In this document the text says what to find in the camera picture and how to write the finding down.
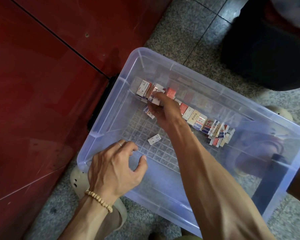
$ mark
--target hand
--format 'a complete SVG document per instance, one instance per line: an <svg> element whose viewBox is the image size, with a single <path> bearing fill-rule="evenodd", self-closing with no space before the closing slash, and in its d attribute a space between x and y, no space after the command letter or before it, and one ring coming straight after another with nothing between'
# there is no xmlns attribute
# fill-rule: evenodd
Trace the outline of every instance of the hand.
<svg viewBox="0 0 300 240"><path fill-rule="evenodd" d="M149 111L157 118L159 126L169 133L175 126L186 124L180 112L180 106L177 101L172 100L163 92L153 92L155 98L161 100L163 107L155 105L148 101Z"/></svg>
<svg viewBox="0 0 300 240"><path fill-rule="evenodd" d="M143 155L134 171L129 168L129 156L136 150L135 143L122 139L95 154L88 171L89 190L112 205L117 198L140 184L148 164Z"/></svg>

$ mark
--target person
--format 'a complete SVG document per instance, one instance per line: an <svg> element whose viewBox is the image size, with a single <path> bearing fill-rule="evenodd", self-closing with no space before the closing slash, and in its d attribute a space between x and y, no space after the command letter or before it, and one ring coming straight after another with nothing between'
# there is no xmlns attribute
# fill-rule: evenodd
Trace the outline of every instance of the person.
<svg viewBox="0 0 300 240"><path fill-rule="evenodd" d="M171 140L184 191L202 236L275 239L248 194L192 133L181 116L179 104L162 92L153 94L163 106L149 103L149 110ZM129 168L129 156L136 150L138 146L132 141L119 140L94 155L88 171L89 191L112 206L136 187L148 168L145 155L140 157L134 171ZM59 239L103 239L113 228L100 226L112 214L93 197L85 195ZM120 218L117 219L116 224L120 225Z"/></svg>

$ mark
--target granite floor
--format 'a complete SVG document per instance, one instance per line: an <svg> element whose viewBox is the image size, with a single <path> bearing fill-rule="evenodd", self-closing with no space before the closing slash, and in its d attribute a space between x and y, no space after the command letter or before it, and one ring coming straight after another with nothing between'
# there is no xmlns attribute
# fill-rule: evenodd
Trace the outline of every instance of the granite floor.
<svg viewBox="0 0 300 240"><path fill-rule="evenodd" d="M220 63L220 45L247 0L173 0L151 35L146 47L184 64L224 86L267 106L286 108L300 125L300 88L271 91L247 82ZM70 220L77 197L69 184L73 160L26 239L56 239ZM122 197L128 210L124 227L110 239L147 239L152 231L163 232L168 239L180 236L180 228L144 207ZM287 195L274 211L268 226L277 239L300 239L300 202Z"/></svg>

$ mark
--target transparent plastic storage box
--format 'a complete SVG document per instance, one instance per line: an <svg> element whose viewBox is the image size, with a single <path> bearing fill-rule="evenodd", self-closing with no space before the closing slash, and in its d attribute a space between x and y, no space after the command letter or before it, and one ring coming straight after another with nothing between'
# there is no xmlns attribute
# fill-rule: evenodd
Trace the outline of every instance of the transparent plastic storage box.
<svg viewBox="0 0 300 240"><path fill-rule="evenodd" d="M134 141L139 150L130 157L129 166L135 169L146 154L148 170L126 196L201 236L169 137L156 119L142 111L145 103L135 95L140 85L136 77L174 88L176 98L185 104L235 128L230 142L218 148L207 144L202 132L192 130L267 221L300 167L300 126L147 48L130 54L79 152L79 168L87 172L95 153L122 138ZM162 139L150 146L148 139L157 133Z"/></svg>

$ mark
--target left hand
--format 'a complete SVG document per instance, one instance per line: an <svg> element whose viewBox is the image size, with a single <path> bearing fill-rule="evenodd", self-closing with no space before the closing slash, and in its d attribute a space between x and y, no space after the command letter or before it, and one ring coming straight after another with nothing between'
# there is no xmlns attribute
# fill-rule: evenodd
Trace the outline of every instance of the left hand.
<svg viewBox="0 0 300 240"><path fill-rule="evenodd" d="M134 142L122 139L95 154L88 171L89 190L112 205L117 198L140 184L148 164L143 155L134 171L129 168L129 157L137 150Z"/></svg>

